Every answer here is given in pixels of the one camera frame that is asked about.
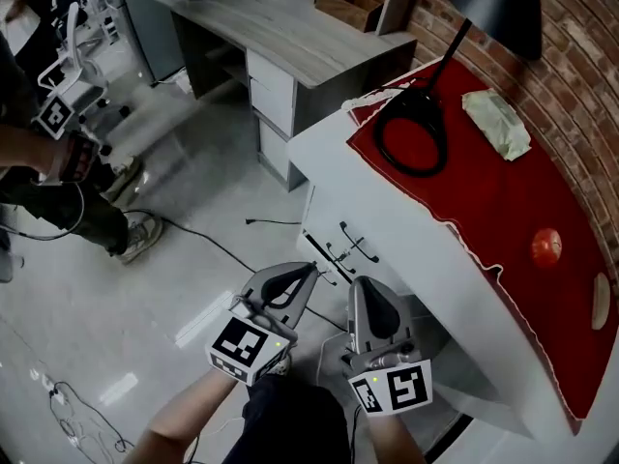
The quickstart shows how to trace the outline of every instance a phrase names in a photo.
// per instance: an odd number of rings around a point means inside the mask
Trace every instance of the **lamp shade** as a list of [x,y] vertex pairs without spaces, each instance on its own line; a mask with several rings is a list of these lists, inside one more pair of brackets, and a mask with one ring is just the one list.
[[478,28],[526,59],[542,56],[540,0],[449,0]]

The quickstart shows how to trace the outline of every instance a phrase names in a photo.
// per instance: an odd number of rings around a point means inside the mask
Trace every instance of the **brick wall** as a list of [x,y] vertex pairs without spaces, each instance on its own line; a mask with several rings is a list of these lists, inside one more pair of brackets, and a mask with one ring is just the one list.
[[[457,58],[499,91],[589,216],[615,285],[619,270],[619,0],[542,0],[543,57],[526,62],[474,26]],[[415,67],[447,50],[463,18],[418,0]]]

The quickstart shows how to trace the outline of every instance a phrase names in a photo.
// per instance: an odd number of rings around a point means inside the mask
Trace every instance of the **tiled floor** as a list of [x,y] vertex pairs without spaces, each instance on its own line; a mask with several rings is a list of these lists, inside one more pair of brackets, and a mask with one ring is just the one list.
[[[135,208],[160,212],[209,234],[256,269],[301,258],[295,249],[296,226],[245,225],[245,218],[299,220],[307,187],[286,193],[257,163],[242,88],[224,87],[196,102],[175,86],[151,89],[128,68],[116,77],[112,94],[130,102],[134,113],[109,135],[111,159],[140,154],[146,163],[133,195]],[[29,231],[56,231],[21,211],[13,218]],[[209,368],[205,333],[182,349],[175,345],[175,335],[221,293],[239,290],[251,275],[204,240],[171,228],[128,268],[74,236],[52,243],[14,238],[13,243],[14,251],[25,257],[25,268],[12,283],[0,286],[0,446],[15,463],[85,462],[49,411],[43,374],[70,382],[135,441],[164,402]],[[310,304],[344,324],[344,304],[330,300],[328,287],[319,283]],[[298,331],[296,368],[313,380],[320,344],[338,331],[308,313]],[[337,395],[350,417],[356,403],[334,354],[343,340],[327,343],[321,383]],[[102,394],[128,373],[137,384],[119,400],[101,402]],[[246,400],[245,389],[235,389],[205,429],[196,459],[214,463],[225,457],[242,423],[232,421],[217,437],[208,433],[239,417]],[[440,400],[436,404],[445,405]],[[427,448],[435,437],[424,431],[427,420],[447,423],[454,414],[439,410],[416,415],[411,427],[417,427],[418,440]],[[81,445],[97,463],[122,461],[98,418],[77,409],[74,419],[90,435]],[[358,442],[358,462],[372,462],[363,418]]]

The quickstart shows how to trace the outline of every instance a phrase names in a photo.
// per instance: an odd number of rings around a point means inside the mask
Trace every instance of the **black lamp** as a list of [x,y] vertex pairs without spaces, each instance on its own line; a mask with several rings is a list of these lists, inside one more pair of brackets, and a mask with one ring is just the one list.
[[[405,89],[383,108],[374,128],[374,140],[383,157],[398,171],[414,177],[430,177],[440,172],[447,162],[447,139],[439,105],[431,97],[445,66],[456,53],[464,36],[475,24],[495,40],[525,59],[537,60],[542,55],[542,14],[540,0],[449,0],[466,19],[450,44],[445,56],[426,86]],[[396,118],[411,120],[424,129],[436,144],[438,158],[431,168],[415,168],[401,161],[387,149],[383,134],[388,122]]]

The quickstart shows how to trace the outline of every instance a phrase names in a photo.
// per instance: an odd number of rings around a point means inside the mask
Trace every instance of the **sneaker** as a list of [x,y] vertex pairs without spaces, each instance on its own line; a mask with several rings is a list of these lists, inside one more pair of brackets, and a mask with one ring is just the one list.
[[142,170],[142,161],[136,157],[127,158],[121,165],[113,167],[116,175],[111,187],[103,194],[111,204],[115,203],[123,191],[131,184]]
[[278,376],[286,376],[288,371],[290,371],[290,366],[292,365],[292,356],[287,354],[285,358],[283,358],[280,362],[278,362],[275,366],[273,366],[267,374],[269,375],[278,375]]
[[159,217],[147,217],[140,223],[129,227],[127,250],[118,259],[123,265],[129,265],[137,256],[152,247],[162,236],[163,221]]

